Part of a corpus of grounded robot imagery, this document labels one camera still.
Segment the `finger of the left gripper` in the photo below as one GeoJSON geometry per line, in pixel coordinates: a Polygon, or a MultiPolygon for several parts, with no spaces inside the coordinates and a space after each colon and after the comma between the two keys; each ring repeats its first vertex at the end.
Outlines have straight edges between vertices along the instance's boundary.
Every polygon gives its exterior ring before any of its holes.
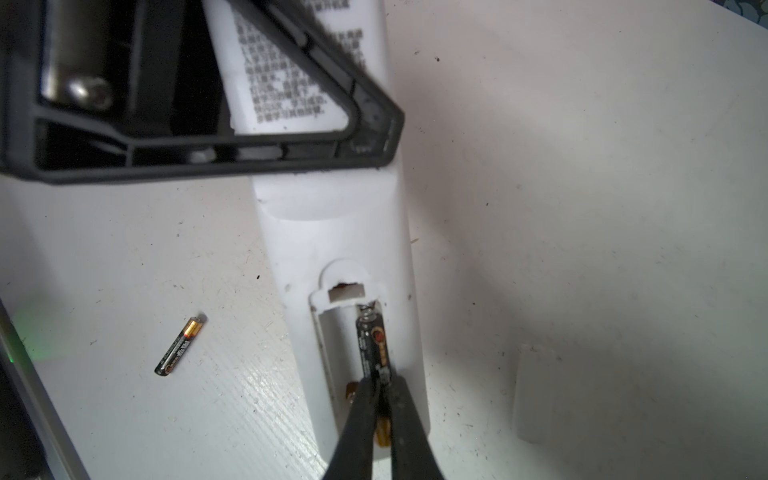
{"type": "Polygon", "coordinates": [[[405,116],[297,3],[239,1],[331,99],[339,132],[215,131],[223,87],[212,41],[184,1],[5,1],[1,171],[46,184],[375,168],[405,116]]]}

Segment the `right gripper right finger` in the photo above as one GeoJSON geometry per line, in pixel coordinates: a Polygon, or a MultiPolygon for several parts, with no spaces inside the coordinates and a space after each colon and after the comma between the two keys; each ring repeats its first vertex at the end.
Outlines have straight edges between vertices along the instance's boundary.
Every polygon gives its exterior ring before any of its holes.
{"type": "Polygon", "coordinates": [[[405,379],[393,375],[381,401],[381,412],[390,423],[392,478],[443,480],[405,379]]]}

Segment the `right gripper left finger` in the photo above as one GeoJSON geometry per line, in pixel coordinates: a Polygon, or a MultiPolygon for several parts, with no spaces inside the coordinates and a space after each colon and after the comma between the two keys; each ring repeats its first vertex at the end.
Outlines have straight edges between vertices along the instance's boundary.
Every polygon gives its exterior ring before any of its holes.
{"type": "Polygon", "coordinates": [[[373,437],[378,418],[379,385],[371,378],[358,384],[346,424],[323,480],[370,480],[373,437]]]}

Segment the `white remote control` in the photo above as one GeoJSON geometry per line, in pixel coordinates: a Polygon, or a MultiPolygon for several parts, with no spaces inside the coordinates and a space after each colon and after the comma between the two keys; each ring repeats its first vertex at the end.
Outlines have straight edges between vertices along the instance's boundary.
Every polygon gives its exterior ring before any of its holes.
{"type": "MultiPolygon", "coordinates": [[[[347,117],[237,11],[203,5],[236,135],[339,132],[347,117]]],[[[380,1],[292,1],[391,99],[380,1]]],[[[391,369],[429,426],[410,232],[398,151],[382,167],[254,174],[255,205],[319,454],[330,460],[364,377],[355,322],[377,302],[391,369]]]]}

